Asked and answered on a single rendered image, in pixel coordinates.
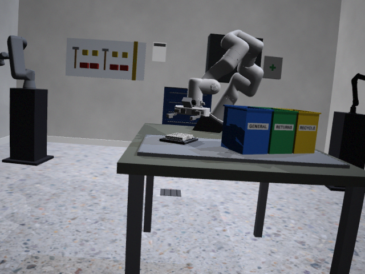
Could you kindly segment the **yellow open bin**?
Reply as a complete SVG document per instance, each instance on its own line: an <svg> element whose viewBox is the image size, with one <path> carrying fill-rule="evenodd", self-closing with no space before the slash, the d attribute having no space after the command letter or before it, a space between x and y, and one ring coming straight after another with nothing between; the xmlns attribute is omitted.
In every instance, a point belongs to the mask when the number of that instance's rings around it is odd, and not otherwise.
<svg viewBox="0 0 365 274"><path fill-rule="evenodd" d="M279 109L299 111L296 118L292 153L313 154L317 138L319 114L321 113L286 108Z"/></svg>

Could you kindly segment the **blue bin with label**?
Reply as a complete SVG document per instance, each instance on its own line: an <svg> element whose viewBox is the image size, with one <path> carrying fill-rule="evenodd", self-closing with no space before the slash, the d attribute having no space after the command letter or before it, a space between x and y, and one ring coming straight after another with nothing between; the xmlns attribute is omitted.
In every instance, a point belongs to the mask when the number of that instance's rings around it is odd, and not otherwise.
<svg viewBox="0 0 365 274"><path fill-rule="evenodd" d="M221 147L239 154L267 154L271 109L224 105Z"/></svg>

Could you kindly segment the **green bin with label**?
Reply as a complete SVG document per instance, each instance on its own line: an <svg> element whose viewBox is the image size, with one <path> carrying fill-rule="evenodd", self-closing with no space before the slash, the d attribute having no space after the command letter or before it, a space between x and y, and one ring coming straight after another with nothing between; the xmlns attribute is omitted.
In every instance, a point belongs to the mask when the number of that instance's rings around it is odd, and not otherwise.
<svg viewBox="0 0 365 274"><path fill-rule="evenodd" d="M299 111L262 108L274 110L271 116L268 154L292 154L295 124Z"/></svg>

